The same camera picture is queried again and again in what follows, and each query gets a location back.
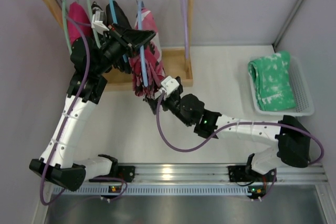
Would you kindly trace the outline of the pink floral trousers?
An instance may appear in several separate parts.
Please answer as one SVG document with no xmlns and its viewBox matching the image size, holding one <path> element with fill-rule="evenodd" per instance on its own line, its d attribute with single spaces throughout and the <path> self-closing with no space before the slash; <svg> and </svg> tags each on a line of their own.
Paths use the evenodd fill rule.
<svg viewBox="0 0 336 224">
<path fill-rule="evenodd" d="M 162 61 L 162 48 L 159 40 L 159 32 L 156 26 L 152 12 L 145 8 L 141 8 L 141 25 L 143 30 L 155 31 L 155 36 L 144 46 L 144 59 L 146 67 L 146 76 L 148 85 L 143 83 L 141 56 L 130 58 L 130 66 L 132 70 L 132 89 L 137 97 L 142 97 L 152 113 L 156 113 L 158 101 L 154 95 L 158 92 L 161 81 L 165 78 L 164 64 Z"/>
</svg>

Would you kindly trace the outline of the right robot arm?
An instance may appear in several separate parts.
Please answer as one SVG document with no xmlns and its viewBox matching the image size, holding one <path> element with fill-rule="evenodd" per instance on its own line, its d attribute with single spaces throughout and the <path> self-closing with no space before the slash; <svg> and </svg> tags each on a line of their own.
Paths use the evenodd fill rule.
<svg viewBox="0 0 336 224">
<path fill-rule="evenodd" d="M 284 115 L 279 121 L 248 121 L 205 109 L 204 102 L 195 95 L 182 96 L 179 77 L 170 76 L 160 83 L 157 109 L 169 110 L 194 133 L 209 141 L 229 139 L 265 144 L 267 148 L 249 155 L 244 173 L 255 179 L 282 166 L 306 168 L 310 164 L 308 131 L 293 116 Z"/>
</svg>

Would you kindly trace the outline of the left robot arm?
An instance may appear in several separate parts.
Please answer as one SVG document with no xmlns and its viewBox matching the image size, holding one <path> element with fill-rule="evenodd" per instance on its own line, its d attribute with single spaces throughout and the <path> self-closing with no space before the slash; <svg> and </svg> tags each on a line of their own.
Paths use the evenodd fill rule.
<svg viewBox="0 0 336 224">
<path fill-rule="evenodd" d="M 109 155 L 100 154 L 79 163 L 74 162 L 73 156 L 85 124 L 107 85 L 104 73 L 123 56 L 137 56 L 155 34 L 153 30 L 127 29 L 113 24 L 103 32 L 100 48 L 87 36 L 80 36 L 70 44 L 75 73 L 67 90 L 64 111 L 47 148 L 29 165 L 42 181 L 76 191 L 87 180 L 115 176 L 118 161 Z"/>
</svg>

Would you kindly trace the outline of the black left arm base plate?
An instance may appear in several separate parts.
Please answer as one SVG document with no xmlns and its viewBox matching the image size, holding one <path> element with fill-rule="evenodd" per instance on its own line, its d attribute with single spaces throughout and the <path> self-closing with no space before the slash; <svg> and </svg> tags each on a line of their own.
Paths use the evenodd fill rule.
<svg viewBox="0 0 336 224">
<path fill-rule="evenodd" d="M 127 183 L 130 183 L 135 177 L 135 166 L 116 165 L 111 169 L 111 177 L 121 178 Z"/>
</svg>

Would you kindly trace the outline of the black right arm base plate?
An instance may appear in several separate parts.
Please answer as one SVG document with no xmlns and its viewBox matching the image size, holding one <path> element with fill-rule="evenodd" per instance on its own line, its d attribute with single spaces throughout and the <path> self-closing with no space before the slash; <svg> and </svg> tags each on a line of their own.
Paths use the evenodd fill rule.
<svg viewBox="0 0 336 224">
<path fill-rule="evenodd" d="M 276 171 L 273 169 L 262 175 L 253 170 L 248 170 L 245 165 L 228 166 L 229 181 L 232 183 L 250 184 L 256 182 L 273 182 L 276 180 Z"/>
</svg>

